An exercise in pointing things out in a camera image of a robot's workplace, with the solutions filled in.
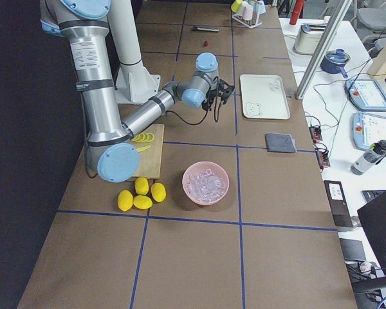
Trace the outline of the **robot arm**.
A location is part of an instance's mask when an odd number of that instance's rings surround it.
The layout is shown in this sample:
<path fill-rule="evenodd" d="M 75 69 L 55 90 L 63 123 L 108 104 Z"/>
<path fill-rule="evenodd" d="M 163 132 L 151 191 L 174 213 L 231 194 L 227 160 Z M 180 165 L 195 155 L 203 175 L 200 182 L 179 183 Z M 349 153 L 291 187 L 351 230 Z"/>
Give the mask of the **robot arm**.
<path fill-rule="evenodd" d="M 188 82 L 160 86 L 143 65 L 130 1 L 41 1 L 42 29 L 66 38 L 89 124 L 84 160 L 103 180 L 124 182 L 140 157 L 131 139 L 175 103 L 199 108 L 219 82 L 211 53 L 196 59 Z"/>

